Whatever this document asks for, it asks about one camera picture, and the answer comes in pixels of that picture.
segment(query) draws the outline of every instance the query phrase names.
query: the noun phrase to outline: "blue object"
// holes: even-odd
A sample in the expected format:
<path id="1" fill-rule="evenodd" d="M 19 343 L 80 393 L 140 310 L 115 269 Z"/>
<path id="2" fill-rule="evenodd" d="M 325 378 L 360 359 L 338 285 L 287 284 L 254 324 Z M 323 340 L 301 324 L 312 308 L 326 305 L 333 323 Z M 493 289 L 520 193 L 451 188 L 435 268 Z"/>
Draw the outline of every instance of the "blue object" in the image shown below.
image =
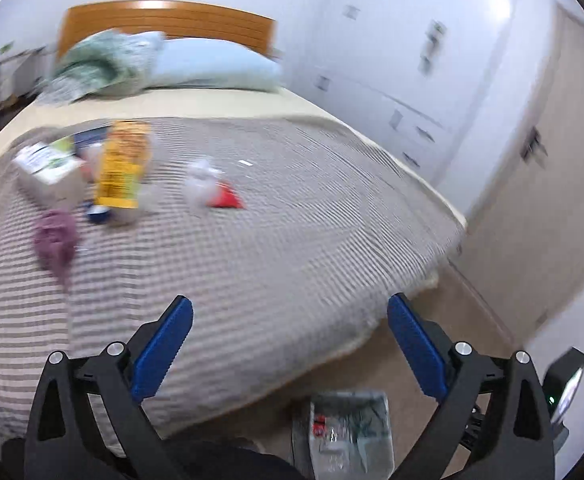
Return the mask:
<path id="1" fill-rule="evenodd" d="M 134 361 L 130 393 L 135 402 L 156 394 L 193 320 L 192 303 L 188 298 L 181 298 Z"/>
<path id="2" fill-rule="evenodd" d="M 398 294 L 387 303 L 387 321 L 423 393 L 442 402 L 448 394 L 445 361 L 406 300 Z"/>
<path id="3" fill-rule="evenodd" d="M 112 210 L 104 205 L 90 203 L 86 213 L 88 220 L 93 224 L 105 224 L 110 219 Z"/>
<path id="4" fill-rule="evenodd" d="M 109 126 L 101 126 L 91 130 L 84 130 L 73 135 L 74 140 L 74 154 L 81 156 L 83 148 L 96 142 L 102 142 L 108 135 Z"/>
<path id="5" fill-rule="evenodd" d="M 163 42 L 148 87 L 239 88 L 274 92 L 280 67 L 246 46 L 210 38 Z"/>

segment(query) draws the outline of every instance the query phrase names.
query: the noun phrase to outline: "white plastic bag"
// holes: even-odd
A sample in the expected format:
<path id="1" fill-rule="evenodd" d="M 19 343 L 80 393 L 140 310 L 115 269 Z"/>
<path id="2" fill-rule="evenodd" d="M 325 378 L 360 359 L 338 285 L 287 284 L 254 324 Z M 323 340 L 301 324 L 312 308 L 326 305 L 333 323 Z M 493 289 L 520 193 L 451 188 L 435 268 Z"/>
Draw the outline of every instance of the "white plastic bag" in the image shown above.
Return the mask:
<path id="1" fill-rule="evenodd" d="M 204 211 L 216 196 L 222 173 L 213 168 L 207 158 L 200 158 L 188 164 L 187 177 L 183 182 L 183 195 L 192 212 Z"/>

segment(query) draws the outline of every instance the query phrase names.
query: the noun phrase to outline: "wooden headboard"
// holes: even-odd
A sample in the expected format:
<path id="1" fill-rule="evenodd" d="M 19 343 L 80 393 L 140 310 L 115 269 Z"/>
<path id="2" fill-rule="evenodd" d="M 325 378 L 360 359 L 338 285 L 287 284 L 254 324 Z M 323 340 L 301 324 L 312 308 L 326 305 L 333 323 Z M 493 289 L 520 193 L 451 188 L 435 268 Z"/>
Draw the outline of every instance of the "wooden headboard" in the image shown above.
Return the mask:
<path id="1" fill-rule="evenodd" d="M 168 38 L 228 40 L 267 56 L 274 20 L 227 7 L 173 0 L 87 4 L 66 12 L 57 57 L 89 35 L 108 28 L 128 34 L 161 30 Z"/>

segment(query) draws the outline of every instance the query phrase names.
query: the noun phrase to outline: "dark pants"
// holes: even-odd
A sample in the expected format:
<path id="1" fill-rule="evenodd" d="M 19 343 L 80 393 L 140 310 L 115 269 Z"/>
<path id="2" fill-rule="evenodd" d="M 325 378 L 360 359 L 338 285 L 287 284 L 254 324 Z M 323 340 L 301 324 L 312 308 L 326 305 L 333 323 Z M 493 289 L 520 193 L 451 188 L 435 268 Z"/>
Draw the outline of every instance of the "dark pants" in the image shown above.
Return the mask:
<path id="1" fill-rule="evenodd" d="M 3 465 L 14 480 L 23 478 L 24 440 L 3 444 Z M 191 480 L 306 480 L 299 471 L 278 456 L 260 454 L 213 442 L 167 440 L 172 460 L 181 465 Z M 127 459 L 115 459 L 117 469 L 134 478 Z"/>

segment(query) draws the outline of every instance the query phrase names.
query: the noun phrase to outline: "yellow snack bag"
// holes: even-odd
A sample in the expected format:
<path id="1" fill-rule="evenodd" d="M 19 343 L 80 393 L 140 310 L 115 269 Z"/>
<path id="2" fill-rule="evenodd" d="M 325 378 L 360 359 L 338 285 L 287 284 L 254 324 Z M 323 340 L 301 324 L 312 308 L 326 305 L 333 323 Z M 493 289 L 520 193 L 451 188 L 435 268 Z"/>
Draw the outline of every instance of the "yellow snack bag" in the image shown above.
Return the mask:
<path id="1" fill-rule="evenodd" d="M 150 125 L 115 121 L 108 131 L 94 203 L 107 207 L 137 208 L 139 181 L 149 160 Z"/>

